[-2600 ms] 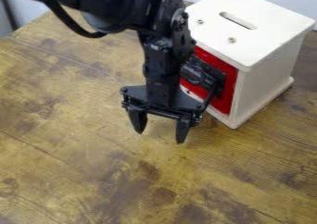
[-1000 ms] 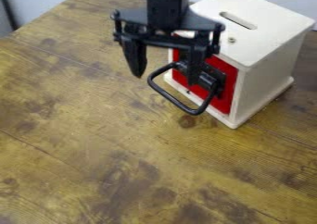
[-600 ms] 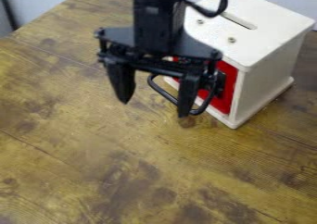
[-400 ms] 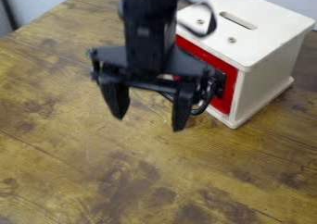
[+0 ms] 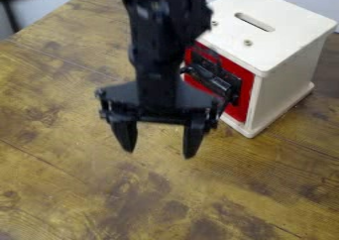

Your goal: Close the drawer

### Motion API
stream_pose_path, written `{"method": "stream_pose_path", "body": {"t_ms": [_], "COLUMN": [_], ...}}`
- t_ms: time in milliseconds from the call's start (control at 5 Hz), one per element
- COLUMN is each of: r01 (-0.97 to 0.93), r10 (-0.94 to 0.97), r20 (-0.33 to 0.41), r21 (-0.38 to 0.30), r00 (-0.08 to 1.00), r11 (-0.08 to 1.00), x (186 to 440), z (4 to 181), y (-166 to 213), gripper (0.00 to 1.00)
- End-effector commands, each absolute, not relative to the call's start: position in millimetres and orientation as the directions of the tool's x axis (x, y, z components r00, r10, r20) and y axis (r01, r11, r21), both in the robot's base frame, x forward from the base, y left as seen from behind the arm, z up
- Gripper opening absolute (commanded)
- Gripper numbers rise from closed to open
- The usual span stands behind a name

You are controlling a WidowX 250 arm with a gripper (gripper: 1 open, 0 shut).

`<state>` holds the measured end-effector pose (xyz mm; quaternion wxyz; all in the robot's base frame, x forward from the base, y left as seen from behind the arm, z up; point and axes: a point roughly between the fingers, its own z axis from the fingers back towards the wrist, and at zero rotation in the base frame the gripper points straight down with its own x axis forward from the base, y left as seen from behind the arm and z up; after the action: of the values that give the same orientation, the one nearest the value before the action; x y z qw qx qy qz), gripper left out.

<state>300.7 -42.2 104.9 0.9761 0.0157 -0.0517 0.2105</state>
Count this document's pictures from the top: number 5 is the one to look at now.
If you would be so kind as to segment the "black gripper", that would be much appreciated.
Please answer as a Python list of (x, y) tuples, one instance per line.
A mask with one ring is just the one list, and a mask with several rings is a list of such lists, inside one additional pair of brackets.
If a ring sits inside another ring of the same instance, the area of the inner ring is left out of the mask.
[(180, 64), (195, 42), (169, 37), (133, 37), (128, 58), (135, 67), (135, 79), (96, 90), (99, 116), (123, 150), (133, 152), (137, 140), (136, 122), (184, 125), (184, 158), (196, 156), (204, 129), (217, 126), (220, 100), (187, 84)]

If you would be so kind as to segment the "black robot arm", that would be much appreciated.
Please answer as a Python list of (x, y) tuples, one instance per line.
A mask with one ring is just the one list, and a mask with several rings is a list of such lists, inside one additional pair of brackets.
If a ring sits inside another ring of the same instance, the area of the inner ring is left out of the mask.
[(131, 153), (140, 122), (184, 127), (183, 155), (197, 154), (205, 134), (217, 126), (219, 101), (191, 86), (180, 74), (185, 50), (211, 29), (207, 0), (121, 0), (129, 21), (128, 59), (135, 79), (95, 92), (100, 118), (123, 150)]

